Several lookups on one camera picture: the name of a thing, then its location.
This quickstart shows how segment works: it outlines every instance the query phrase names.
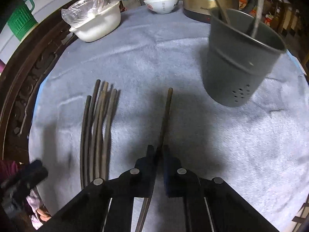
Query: plastic bag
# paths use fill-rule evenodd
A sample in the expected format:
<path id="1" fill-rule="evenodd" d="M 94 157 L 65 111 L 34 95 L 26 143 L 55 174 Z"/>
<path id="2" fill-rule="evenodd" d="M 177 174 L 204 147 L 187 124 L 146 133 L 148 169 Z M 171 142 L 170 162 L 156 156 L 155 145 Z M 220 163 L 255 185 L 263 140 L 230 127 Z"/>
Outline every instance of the plastic bag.
<path id="1" fill-rule="evenodd" d="M 61 16 L 71 27 L 78 28 L 110 7 L 108 6 L 109 4 L 117 1 L 118 0 L 79 0 L 68 9 L 61 9 Z"/>

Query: metal screw head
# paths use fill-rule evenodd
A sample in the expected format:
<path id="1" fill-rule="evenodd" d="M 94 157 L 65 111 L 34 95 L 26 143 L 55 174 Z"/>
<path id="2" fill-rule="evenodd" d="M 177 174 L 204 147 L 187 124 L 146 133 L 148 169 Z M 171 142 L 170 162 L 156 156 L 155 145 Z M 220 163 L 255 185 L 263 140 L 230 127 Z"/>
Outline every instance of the metal screw head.
<path id="1" fill-rule="evenodd" d="M 214 178 L 214 183 L 222 184 L 222 183 L 223 183 L 223 179 L 220 178 L 220 177 L 215 177 L 215 178 Z"/>
<path id="2" fill-rule="evenodd" d="M 138 168 L 132 168 L 132 169 L 130 170 L 130 173 L 131 173 L 131 174 L 139 174 L 139 169 L 138 169 Z"/>
<path id="3" fill-rule="evenodd" d="M 101 178 L 96 178 L 93 181 L 93 184 L 95 184 L 96 186 L 101 185 L 102 183 L 103 183 L 103 179 L 101 179 Z"/>
<path id="4" fill-rule="evenodd" d="M 178 173 L 178 174 L 186 174 L 187 171 L 186 171 L 186 169 L 184 169 L 184 168 L 179 168 L 179 169 L 177 169 L 177 173 Z"/>

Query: chopstick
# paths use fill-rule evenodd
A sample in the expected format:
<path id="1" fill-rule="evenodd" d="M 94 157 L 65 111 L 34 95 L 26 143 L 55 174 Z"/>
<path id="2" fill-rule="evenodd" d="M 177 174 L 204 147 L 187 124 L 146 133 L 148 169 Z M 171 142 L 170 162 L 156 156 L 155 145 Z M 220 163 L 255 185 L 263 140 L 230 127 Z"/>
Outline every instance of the chopstick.
<path id="1" fill-rule="evenodd" d="M 163 120 L 162 120 L 160 136 L 159 136 L 159 144 L 158 144 L 157 151 L 156 151 L 156 159 L 159 159 L 160 156 L 162 155 L 162 147 L 163 147 L 164 137 L 165 137 L 165 133 L 166 133 L 167 126 L 168 126 L 168 119 L 169 119 L 172 96 L 173 96 L 173 88 L 170 87 L 168 89 L 168 93 L 167 93 L 165 111 L 164 111 L 164 116 L 163 116 Z M 146 220 L 146 216 L 147 216 L 148 209 L 149 209 L 150 202 L 151 202 L 151 198 L 152 198 L 152 193 L 151 193 L 150 197 L 144 198 L 144 200 L 143 200 L 143 205 L 142 205 L 139 217 L 138 217 L 135 232 L 142 232 L 142 230 L 143 230 L 143 226 L 144 226 L 144 223 L 145 223 L 145 220 Z"/>
<path id="2" fill-rule="evenodd" d="M 102 163 L 102 149 L 103 149 L 103 132 L 102 132 L 102 126 L 105 118 L 105 109 L 107 105 L 107 88 L 109 84 L 107 82 L 104 82 L 103 90 L 101 92 L 102 94 L 102 101 L 100 105 L 99 110 L 99 117 L 98 117 L 98 128 L 97 128 L 97 134 L 96 134 L 96 144 L 95 144 L 95 178 L 100 177 L 100 168 Z"/>
<path id="3" fill-rule="evenodd" d="M 96 105 L 95 109 L 95 118 L 93 121 L 93 131 L 92 131 L 92 139 L 91 139 L 91 145 L 90 145 L 90 151 L 89 151 L 89 181 L 92 182 L 96 177 L 95 175 L 95 156 L 96 156 L 96 136 L 97 136 L 97 130 L 99 127 L 98 125 L 98 118 L 99 118 L 99 113 L 101 109 L 101 104 L 102 104 L 102 96 L 103 96 L 103 91 L 100 93 L 99 98 L 98 98 L 98 103 Z"/>
<path id="4" fill-rule="evenodd" d="M 90 107 L 91 96 L 88 95 L 86 99 L 84 115 L 82 118 L 82 125 L 81 125 L 81 138 L 80 138 L 80 157 L 79 157 L 79 167 L 80 167 L 80 185 L 83 189 L 85 187 L 84 181 L 84 154 L 85 154 L 85 140 L 86 140 L 86 126 L 87 126 L 87 119 L 88 119 L 88 112 Z"/>
<path id="5" fill-rule="evenodd" d="M 85 139 L 85 153 L 84 153 L 84 183 L 85 185 L 89 185 L 89 145 L 91 141 L 91 129 L 92 129 L 92 120 L 93 120 L 93 112 L 95 108 L 95 102 L 98 95 L 98 89 L 100 87 L 101 80 L 97 80 L 95 82 L 95 88 L 93 90 L 92 99 L 89 108 L 88 121 L 87 121 L 87 129 L 86 129 L 86 139 Z"/>
<path id="6" fill-rule="evenodd" d="M 109 142 L 110 142 L 110 128 L 111 128 L 111 122 L 112 122 L 112 114 L 113 114 L 113 108 L 114 108 L 114 103 L 115 103 L 115 98 L 116 98 L 116 93 L 117 90 L 113 89 L 111 93 L 111 98 L 109 100 L 109 107 L 107 109 L 107 114 L 106 114 L 106 129 L 105 129 L 105 136 L 104 136 L 104 141 L 103 141 L 103 150 L 102 150 L 102 163 L 101 163 L 101 173 L 100 177 L 104 180 L 108 179 L 108 147 L 109 147 Z"/>
<path id="7" fill-rule="evenodd" d="M 215 0 L 217 6 L 219 7 L 222 15 L 222 19 L 226 24 L 231 24 L 230 18 L 227 14 L 227 9 L 225 8 L 224 4 L 221 2 L 221 0 Z"/>
<path id="8" fill-rule="evenodd" d="M 256 17 L 255 17 L 252 32 L 250 34 L 252 38 L 256 37 L 257 29 L 259 27 L 259 23 L 260 23 L 261 18 L 262 18 L 263 5 L 264 5 L 264 0 L 257 0 Z"/>

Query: table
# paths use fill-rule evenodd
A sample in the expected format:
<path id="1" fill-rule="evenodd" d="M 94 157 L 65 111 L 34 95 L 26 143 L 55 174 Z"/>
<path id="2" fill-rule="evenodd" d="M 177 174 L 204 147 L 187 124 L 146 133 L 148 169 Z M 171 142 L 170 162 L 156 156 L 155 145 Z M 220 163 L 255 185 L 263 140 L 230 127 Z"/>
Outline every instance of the table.
<path id="1" fill-rule="evenodd" d="M 86 96 L 96 79 L 121 90 L 111 133 L 109 177 L 118 177 L 157 145 L 168 87 L 167 136 L 172 153 L 198 176 L 222 177 L 277 229 L 295 216 L 309 192 L 309 88 L 287 54 L 250 101 L 229 108 L 205 91 L 210 25 L 184 16 L 182 4 L 157 15 L 145 6 L 121 14 L 104 38 L 76 40 L 44 84 L 29 137 L 29 156 L 49 170 L 38 186 L 54 214 L 80 190 L 80 132 Z M 185 231 L 182 201 L 164 196 L 159 170 L 145 231 Z M 142 200 L 135 198 L 132 229 Z"/>

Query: gray plastic cup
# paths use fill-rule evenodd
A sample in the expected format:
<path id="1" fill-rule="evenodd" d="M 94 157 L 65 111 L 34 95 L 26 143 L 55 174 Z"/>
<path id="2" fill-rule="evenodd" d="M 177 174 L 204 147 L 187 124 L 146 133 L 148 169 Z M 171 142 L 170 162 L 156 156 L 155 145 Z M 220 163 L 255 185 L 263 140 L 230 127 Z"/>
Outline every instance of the gray plastic cup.
<path id="1" fill-rule="evenodd" d="M 203 84 L 215 101 L 237 107 L 245 104 L 286 47 L 281 37 L 260 22 L 256 38 L 247 32 L 254 17 L 227 9 L 231 25 L 219 19 L 220 9 L 211 9 L 211 32 Z"/>

